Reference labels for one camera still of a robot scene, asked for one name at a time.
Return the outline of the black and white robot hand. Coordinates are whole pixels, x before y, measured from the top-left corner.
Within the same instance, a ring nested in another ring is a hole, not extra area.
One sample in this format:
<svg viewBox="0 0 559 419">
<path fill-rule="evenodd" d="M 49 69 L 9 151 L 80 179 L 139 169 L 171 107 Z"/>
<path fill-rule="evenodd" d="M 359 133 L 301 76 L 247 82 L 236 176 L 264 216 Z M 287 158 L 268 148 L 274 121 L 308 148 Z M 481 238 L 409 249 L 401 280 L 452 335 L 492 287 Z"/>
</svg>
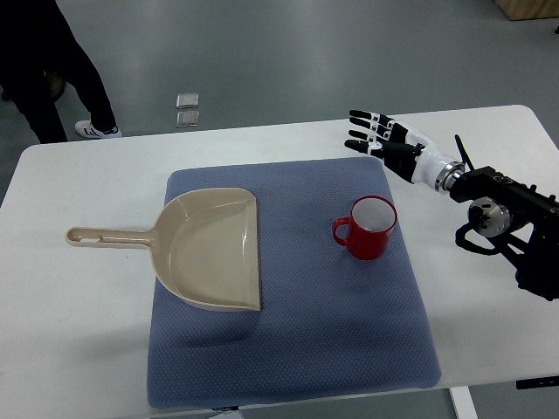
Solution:
<svg viewBox="0 0 559 419">
<path fill-rule="evenodd" d="M 344 146 L 380 159 L 409 183 L 423 183 L 445 193 L 450 189 L 452 175 L 465 170 L 462 162 L 445 155 L 431 137 L 405 121 L 351 110 L 349 122 L 355 129 L 349 131 L 350 138 Z"/>
</svg>

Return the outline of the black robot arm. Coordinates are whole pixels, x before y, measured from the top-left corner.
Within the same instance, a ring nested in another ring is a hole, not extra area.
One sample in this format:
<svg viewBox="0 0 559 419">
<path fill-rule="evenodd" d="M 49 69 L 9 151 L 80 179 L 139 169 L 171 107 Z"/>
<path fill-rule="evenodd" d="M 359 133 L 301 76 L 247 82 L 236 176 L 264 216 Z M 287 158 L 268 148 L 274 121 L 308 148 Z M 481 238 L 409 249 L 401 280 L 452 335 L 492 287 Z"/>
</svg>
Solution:
<svg viewBox="0 0 559 419">
<path fill-rule="evenodd" d="M 468 170 L 449 181 L 457 203 L 469 201 L 458 247 L 485 256 L 501 254 L 516 269 L 518 287 L 548 301 L 558 298 L 558 201 L 489 166 L 474 168 L 459 136 Z"/>
</svg>

